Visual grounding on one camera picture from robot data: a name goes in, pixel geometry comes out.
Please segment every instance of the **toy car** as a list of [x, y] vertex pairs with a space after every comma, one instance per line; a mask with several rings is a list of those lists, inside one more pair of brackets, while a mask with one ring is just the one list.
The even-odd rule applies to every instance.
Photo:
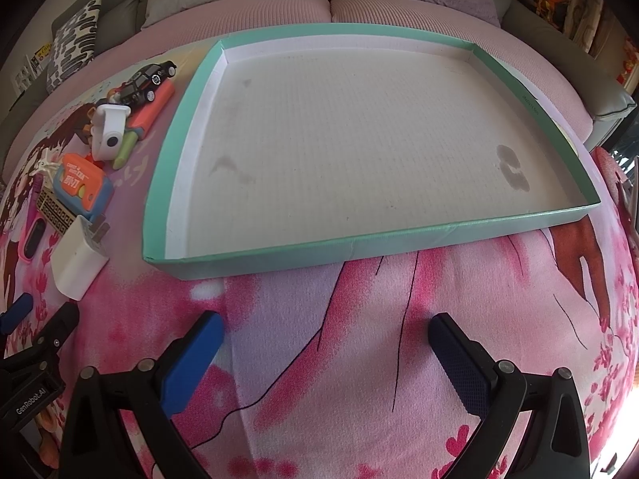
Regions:
[[173, 61], [146, 65], [119, 88], [118, 104], [130, 108], [139, 107], [155, 100], [155, 91], [162, 81], [175, 75], [177, 66]]

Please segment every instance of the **anime print blanket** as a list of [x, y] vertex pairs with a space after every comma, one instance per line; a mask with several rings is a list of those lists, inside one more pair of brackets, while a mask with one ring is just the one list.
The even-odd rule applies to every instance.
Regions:
[[[177, 57], [172, 51], [159, 59]], [[173, 418], [212, 477], [439, 479], [478, 422], [426, 342], [428, 319], [449, 312], [495, 360], [538, 374], [569, 367], [591, 459], [598, 456], [632, 387], [637, 280], [601, 174], [539, 91], [531, 88], [577, 146], [601, 197], [583, 220], [343, 264], [178, 281], [142, 261], [141, 225], [162, 139], [197, 62], [191, 64], [178, 62], [175, 97], [127, 166], [109, 174], [116, 192], [103, 243], [111, 260], [79, 302], [80, 324], [60, 353], [68, 388], [50, 406], [58, 440], [84, 366], [110, 373], [157, 358], [202, 311], [215, 310], [225, 319], [224, 345], [188, 408]], [[109, 84], [53, 117], [9, 182], [0, 216], [3, 293], [7, 303], [23, 292], [34, 297], [33, 312], [9, 340], [10, 354], [30, 345], [65, 301], [52, 278], [58, 237], [50, 227], [31, 263], [17, 258], [28, 173], [44, 147], [86, 152], [73, 130]], [[124, 418], [147, 474], [161, 477], [133, 417]], [[520, 418], [491, 479], [510, 465], [525, 429]]]

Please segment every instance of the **metal screw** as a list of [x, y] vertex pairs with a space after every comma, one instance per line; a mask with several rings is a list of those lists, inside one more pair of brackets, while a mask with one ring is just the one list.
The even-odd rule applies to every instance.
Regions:
[[137, 368], [144, 373], [153, 369], [154, 365], [155, 360], [153, 358], [143, 358], [137, 363]]
[[499, 369], [506, 374], [510, 374], [515, 371], [515, 364], [513, 364], [510, 360], [500, 360], [498, 366]]
[[570, 380], [573, 377], [573, 374], [571, 373], [570, 369], [568, 369], [568, 367], [560, 367], [559, 369], [557, 369], [557, 373], [564, 380]]
[[94, 371], [94, 370], [95, 370], [95, 369], [94, 369], [93, 367], [91, 367], [91, 366], [87, 366], [87, 367], [85, 367], [84, 369], [82, 369], [82, 370], [80, 371], [80, 377], [81, 377], [83, 380], [88, 380], [89, 378], [91, 378], [91, 377], [93, 376], [93, 371]]

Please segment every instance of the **patterned pillow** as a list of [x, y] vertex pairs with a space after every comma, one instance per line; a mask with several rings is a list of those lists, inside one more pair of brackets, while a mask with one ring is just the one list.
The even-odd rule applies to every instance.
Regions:
[[95, 33], [102, 0], [91, 0], [56, 32], [47, 72], [47, 92], [93, 59]]

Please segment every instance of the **white power adapter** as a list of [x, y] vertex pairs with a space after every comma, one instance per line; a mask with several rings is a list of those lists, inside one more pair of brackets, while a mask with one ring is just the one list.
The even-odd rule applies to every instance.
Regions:
[[104, 216], [92, 224], [84, 216], [78, 216], [67, 229], [51, 254], [53, 279], [61, 293], [76, 301], [84, 297], [109, 260], [100, 244], [108, 230]]

